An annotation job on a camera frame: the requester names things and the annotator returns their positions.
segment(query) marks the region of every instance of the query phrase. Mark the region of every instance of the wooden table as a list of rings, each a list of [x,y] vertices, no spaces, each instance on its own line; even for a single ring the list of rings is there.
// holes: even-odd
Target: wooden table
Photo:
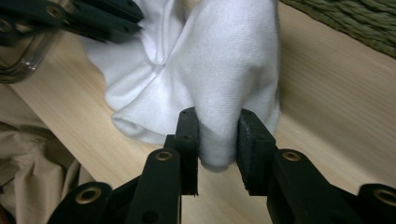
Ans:
[[[279,147],[305,153],[336,186],[396,187],[396,62],[279,6],[282,116]],[[64,35],[35,74],[11,87],[98,181],[114,188],[140,175],[155,148],[112,124],[102,74],[74,35]],[[199,167],[199,197],[183,198],[184,223],[270,223],[265,198],[249,197],[235,165]]]

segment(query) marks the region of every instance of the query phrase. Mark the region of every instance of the white cloth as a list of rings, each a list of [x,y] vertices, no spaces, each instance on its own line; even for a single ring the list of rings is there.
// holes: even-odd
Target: white cloth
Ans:
[[[127,43],[84,39],[104,73],[114,124],[126,135],[161,144],[178,113],[195,106],[203,164],[235,157],[241,108],[276,127],[279,45],[276,0],[202,0],[184,18],[181,0],[135,0],[145,19]]]

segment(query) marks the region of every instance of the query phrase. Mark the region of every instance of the fabric fold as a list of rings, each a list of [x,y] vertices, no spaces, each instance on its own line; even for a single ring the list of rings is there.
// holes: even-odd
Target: fabric fold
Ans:
[[[128,43],[84,39],[89,58],[105,76],[106,100],[123,133],[162,144],[175,132],[178,113],[195,106],[200,158],[223,167],[234,160],[243,107],[275,130],[277,1],[202,0],[185,23],[181,1],[135,2],[145,19]]]

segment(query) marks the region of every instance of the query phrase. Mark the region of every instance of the khaki fabric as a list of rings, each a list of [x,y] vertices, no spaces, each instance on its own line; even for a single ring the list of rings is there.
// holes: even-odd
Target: khaki fabric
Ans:
[[[47,223],[67,192],[89,181],[32,109],[0,85],[0,204],[16,222]]]

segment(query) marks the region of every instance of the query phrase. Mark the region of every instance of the woven basket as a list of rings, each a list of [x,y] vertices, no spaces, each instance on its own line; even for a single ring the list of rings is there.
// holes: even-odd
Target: woven basket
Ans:
[[[396,0],[280,0],[396,59]]]

